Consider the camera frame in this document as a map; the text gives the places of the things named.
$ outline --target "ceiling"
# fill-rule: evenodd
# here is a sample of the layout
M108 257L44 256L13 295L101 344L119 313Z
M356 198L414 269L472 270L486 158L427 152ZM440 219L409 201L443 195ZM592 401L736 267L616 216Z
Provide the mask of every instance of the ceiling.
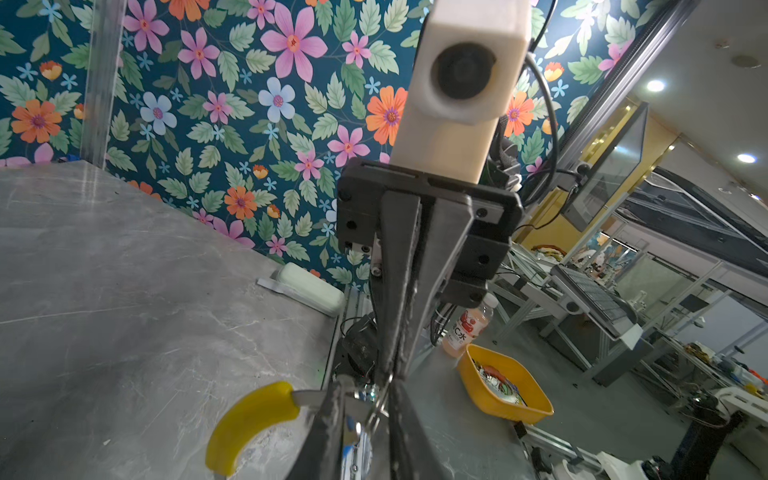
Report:
M726 40L729 48L716 48ZM739 68L751 55L762 64ZM646 85L661 80L666 88ZM702 0L633 90L737 180L768 199L768 2ZM749 153L754 164L736 159Z

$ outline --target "light blue flower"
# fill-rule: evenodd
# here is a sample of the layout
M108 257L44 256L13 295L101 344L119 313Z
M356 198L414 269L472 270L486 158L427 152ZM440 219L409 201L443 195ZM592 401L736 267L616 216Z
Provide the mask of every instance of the light blue flower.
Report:
M61 81L61 86L62 87L66 87L67 90L71 90L72 87L77 87L78 86L78 83L76 81L74 81L78 77L77 75L72 75L70 77L67 74L63 74L61 77L64 79L63 81Z
M32 70L32 64L29 62L27 62L23 67L16 67L16 70L22 73L19 75L20 79L22 80L25 78L32 80L33 76L38 74L36 70Z
M373 77L368 79L368 83L365 84L365 88L368 88L368 95L373 93L379 93L379 86L382 84L380 81L374 81Z
M144 106L144 102L141 100L141 94L129 94L128 96L131 97L131 101L128 102L129 104L136 108Z
M61 5L58 3L54 3L51 5L51 3L48 0L43 0L43 8L41 11L38 12L38 15L45 17L48 16L48 21L53 23L56 18L61 18L61 13L58 11L61 9Z
M272 124L266 124L266 130L264 131L264 134L267 136L267 141L274 139L277 139L277 134L280 132L280 130L277 129Z
M139 61L139 68L146 68L147 71L151 65L154 65L154 62L147 56L147 52L144 52L143 55L137 55L136 59Z
M125 47L134 46L134 36L129 35L127 31L123 31L123 46Z
M563 85L563 79L561 78L558 80L558 86L557 87L550 87L550 90L552 90L552 98L557 97L564 97L565 91L568 89L567 85Z
M223 128L219 128L218 125L214 125L214 138L216 138L217 140L224 139L224 130Z
M147 140L154 138L154 133L152 133L152 125L141 125L139 128L141 129L141 134L144 135L144 138Z
M253 83L253 80L250 79L252 75L253 73L245 68L240 69L240 80L242 80L244 84Z

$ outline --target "gray marble countertop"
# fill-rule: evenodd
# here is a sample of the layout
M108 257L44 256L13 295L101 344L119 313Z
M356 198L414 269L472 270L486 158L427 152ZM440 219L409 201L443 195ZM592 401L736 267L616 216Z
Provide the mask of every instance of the gray marble countertop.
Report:
M84 161L0 170L0 478L212 478L229 406L321 384L334 320L254 285L276 267ZM236 478L283 478L305 434Z

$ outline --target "ceiling light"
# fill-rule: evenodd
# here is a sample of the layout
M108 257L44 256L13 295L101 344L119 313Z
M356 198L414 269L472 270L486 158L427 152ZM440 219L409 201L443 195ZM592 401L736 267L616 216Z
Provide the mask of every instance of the ceiling light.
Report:
M666 85L661 80L651 80L648 82L648 90L650 91L662 91Z
M741 154L737 158L742 162L744 162L745 164L753 164L757 161L757 159L750 154Z

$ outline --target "black cable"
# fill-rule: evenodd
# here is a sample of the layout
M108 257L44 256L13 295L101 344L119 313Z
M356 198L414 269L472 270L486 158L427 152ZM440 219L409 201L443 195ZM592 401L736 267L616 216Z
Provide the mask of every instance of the black cable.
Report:
M552 5L549 5L549 12L547 12L547 17L544 19L544 24L541 26L541 31L538 33L536 39L531 42L531 46L528 48L528 51L534 51L538 47L538 43L544 37L544 32L547 31L547 28L549 27L549 21L552 20L552 14L554 14L554 9L557 6L558 0L552 0Z
M554 114L554 105L552 104L552 95L549 93L549 85L547 84L544 75L542 75L538 70L538 67L536 66L536 60L533 58L533 54L530 51L525 54L525 64L528 66L528 68L531 69L531 71L533 71L533 75L536 77L536 81L541 88L541 93L544 95L544 100L547 104L549 124L552 130L552 152L550 158L547 160L549 163L549 175L547 176L547 180L545 180L544 186L539 184L538 186L540 188L538 188L538 192L532 198L528 198L523 203L523 207L527 207L528 205L533 204L534 202L541 199L546 193L548 193L549 187L552 185L552 181L554 180L554 174L557 173L558 159L560 158L560 140L558 138L557 117Z

